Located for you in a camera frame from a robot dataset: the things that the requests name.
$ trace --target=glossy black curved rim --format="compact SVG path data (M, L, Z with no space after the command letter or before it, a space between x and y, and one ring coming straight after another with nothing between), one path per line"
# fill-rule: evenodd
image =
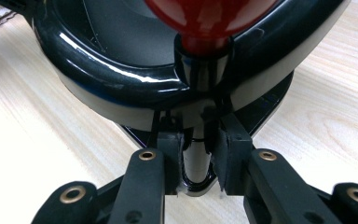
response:
M70 91L108 119L119 118L120 124L149 131L151 121L139 122L153 118L156 111L183 116L186 128L203 122L194 108L213 105L216 96L228 96L234 111L250 104L307 57L348 3L283 1L235 38L235 57L225 78L208 94L192 91L177 77L173 64L135 66L110 60L100 51L80 0L45 1L38 6L33 24L42 50L61 71ZM91 97L101 102L94 104ZM115 113L116 108L106 104L126 108L125 113ZM139 110L144 118L137 118Z

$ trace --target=black bracket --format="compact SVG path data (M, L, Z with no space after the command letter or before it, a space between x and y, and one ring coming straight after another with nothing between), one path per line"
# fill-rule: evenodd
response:
M338 184L331 196L314 189L281 154L256 150L234 116L221 122L213 169L227 195L244 196L252 224L358 224L358 184ZM124 176L98 190L86 182L60 187L33 223L163 223L164 195L176 194L181 184L178 151L183 139L169 128L162 130L158 149L134 152Z

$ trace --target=wooden table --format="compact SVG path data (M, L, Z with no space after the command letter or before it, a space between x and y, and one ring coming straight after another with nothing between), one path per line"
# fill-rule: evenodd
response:
M358 183L358 0L297 68L278 112L255 137L312 186ZM58 80L23 17L0 28L0 223L29 223L57 187L100 187L123 175L137 148ZM218 185L166 199L166 223L246 223L241 197Z

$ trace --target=black plastic arm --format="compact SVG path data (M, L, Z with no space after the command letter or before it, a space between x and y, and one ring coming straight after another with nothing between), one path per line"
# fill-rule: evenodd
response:
M39 1L40 0L0 0L0 5L21 14L28 23L31 24L36 4Z

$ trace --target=red glossy part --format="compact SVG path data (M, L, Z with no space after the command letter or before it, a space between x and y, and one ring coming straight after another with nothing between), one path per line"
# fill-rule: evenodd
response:
M145 0L182 36L183 47L207 56L227 47L228 37L252 26L277 0Z

